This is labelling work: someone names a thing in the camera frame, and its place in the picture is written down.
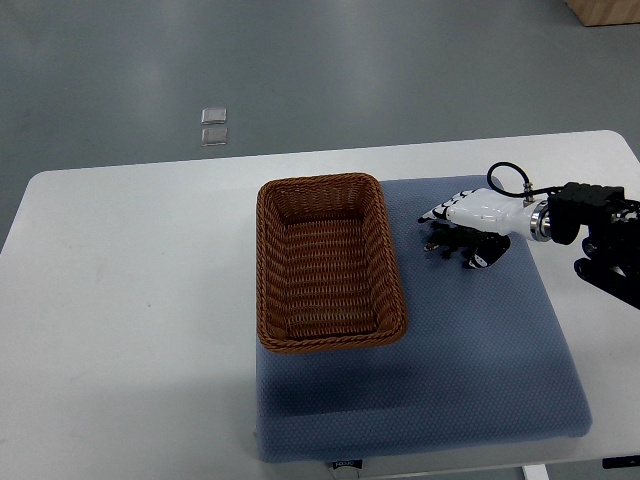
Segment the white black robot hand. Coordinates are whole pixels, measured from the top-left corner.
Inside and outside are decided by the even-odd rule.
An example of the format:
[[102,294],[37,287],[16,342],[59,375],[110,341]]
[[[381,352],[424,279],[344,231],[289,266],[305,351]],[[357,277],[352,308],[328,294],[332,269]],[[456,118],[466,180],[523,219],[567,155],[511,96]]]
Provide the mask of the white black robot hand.
[[532,220],[536,206],[525,206],[517,198],[502,196],[489,189],[467,190],[424,213],[420,224],[428,227],[440,222],[472,228],[484,235],[469,259],[463,256],[467,269],[483,269],[493,265],[511,246],[511,237],[519,235],[526,240],[535,238]]

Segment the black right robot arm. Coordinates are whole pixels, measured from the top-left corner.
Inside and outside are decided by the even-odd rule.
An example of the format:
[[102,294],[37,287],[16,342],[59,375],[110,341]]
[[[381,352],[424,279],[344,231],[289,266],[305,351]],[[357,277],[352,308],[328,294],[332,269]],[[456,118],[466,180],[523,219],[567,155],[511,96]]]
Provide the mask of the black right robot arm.
[[573,243],[582,227],[584,256],[574,262],[580,279],[639,306],[639,202],[622,186],[569,182],[539,190],[547,195],[542,231],[562,245]]

